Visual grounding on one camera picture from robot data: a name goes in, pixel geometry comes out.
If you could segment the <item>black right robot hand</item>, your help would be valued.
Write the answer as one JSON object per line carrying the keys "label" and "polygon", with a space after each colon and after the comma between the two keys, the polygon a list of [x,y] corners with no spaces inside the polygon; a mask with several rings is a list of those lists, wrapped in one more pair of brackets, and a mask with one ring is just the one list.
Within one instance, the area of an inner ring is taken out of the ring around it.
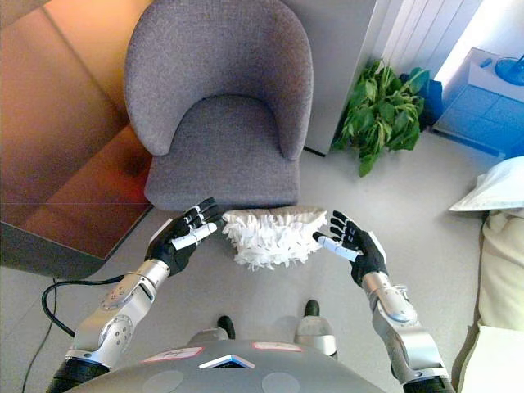
{"label": "black right robot hand", "polygon": [[323,248],[349,260],[351,277],[358,286],[368,273],[388,274],[386,252],[373,232],[360,228],[353,220],[334,210],[330,222],[332,237],[315,232],[313,239]]}

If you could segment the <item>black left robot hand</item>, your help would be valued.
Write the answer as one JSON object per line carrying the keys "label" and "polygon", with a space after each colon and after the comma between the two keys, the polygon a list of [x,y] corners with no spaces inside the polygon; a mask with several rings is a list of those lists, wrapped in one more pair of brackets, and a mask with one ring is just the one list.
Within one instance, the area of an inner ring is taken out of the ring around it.
{"label": "black left robot hand", "polygon": [[182,272],[197,245],[222,224],[213,197],[168,219],[150,240],[144,260],[159,260],[169,267],[169,276]]}

